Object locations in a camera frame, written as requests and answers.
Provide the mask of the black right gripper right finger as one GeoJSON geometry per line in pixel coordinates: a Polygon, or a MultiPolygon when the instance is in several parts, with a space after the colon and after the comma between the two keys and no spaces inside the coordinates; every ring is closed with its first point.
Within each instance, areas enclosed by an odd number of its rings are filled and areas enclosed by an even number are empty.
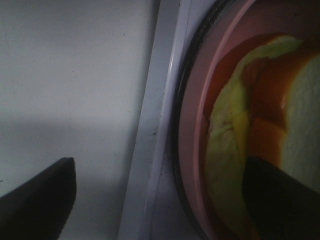
{"type": "Polygon", "coordinates": [[[242,195],[261,240],[318,240],[320,195],[268,161],[249,156],[242,195]]]}

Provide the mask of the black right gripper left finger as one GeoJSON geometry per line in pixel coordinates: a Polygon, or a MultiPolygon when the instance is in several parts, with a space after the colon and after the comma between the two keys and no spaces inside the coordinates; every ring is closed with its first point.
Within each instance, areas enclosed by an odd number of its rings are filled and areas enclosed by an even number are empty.
{"type": "Polygon", "coordinates": [[[75,160],[64,157],[0,198],[0,238],[57,240],[75,199],[75,160]]]}

